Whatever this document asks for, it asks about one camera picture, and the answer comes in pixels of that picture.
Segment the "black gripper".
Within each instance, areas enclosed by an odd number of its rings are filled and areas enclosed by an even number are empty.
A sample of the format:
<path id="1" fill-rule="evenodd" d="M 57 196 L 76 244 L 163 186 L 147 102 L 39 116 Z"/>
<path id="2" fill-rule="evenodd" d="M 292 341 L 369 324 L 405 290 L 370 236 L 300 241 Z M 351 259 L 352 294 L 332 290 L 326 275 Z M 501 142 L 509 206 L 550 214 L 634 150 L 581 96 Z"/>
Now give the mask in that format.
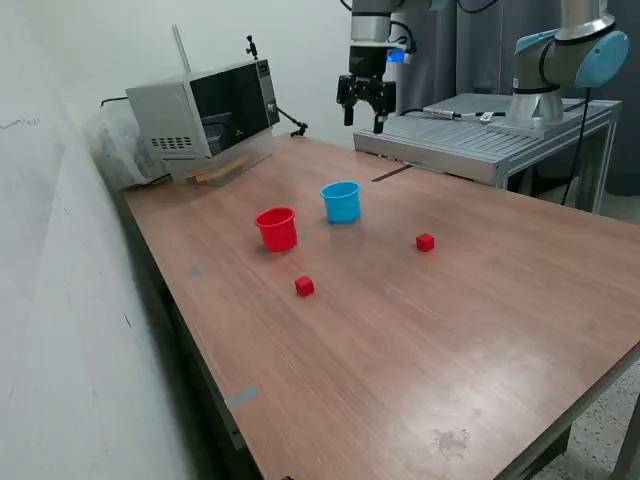
<path id="1" fill-rule="evenodd" d="M 386 46 L 351 46 L 349 74 L 338 79 L 336 102 L 343 108 L 343 124 L 353 125 L 354 106 L 358 101 L 368 103 L 375 114 L 373 133 L 383 132 L 385 116 L 396 109 L 396 84 L 384 81 Z"/>

